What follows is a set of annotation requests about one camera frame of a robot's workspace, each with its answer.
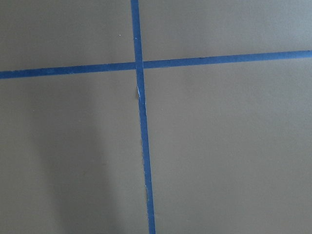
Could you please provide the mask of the long blue tape strip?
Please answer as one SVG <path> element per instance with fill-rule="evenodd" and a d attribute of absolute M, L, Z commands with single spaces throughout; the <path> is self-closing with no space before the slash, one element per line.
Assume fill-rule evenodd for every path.
<path fill-rule="evenodd" d="M 142 142 L 143 170 L 146 188 L 148 228 L 150 234 L 155 234 L 156 225 L 155 225 L 150 151 L 149 151 L 148 122 L 146 114 L 146 97 L 145 97 L 144 68 L 143 68 L 141 30 L 140 30 L 139 1 L 137 0 L 131 1 L 131 12 L 132 12 L 132 26 L 134 37 L 140 131 Z"/>

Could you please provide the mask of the crossing blue tape strip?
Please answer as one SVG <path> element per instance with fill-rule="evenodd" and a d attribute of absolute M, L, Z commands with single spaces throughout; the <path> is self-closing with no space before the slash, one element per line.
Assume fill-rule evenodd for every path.
<path fill-rule="evenodd" d="M 168 67 L 210 65 L 210 64 L 223 64 L 236 62 L 280 60 L 280 59 L 304 59 L 311 57 L 312 57 L 311 50 L 306 50 L 306 51 L 213 56 L 202 58 L 151 60 L 151 61 L 143 61 L 142 64 L 144 69 L 153 69 L 153 68 L 168 68 Z M 10 79 L 10 78 L 30 78 L 30 77 L 44 77 L 57 75 L 86 74 L 97 72 L 126 71 L 126 70 L 134 70 L 135 68 L 136 68 L 135 62 L 51 67 L 51 68 L 38 68 L 38 69 L 26 69 L 14 71 L 1 71 L 0 78 Z"/>

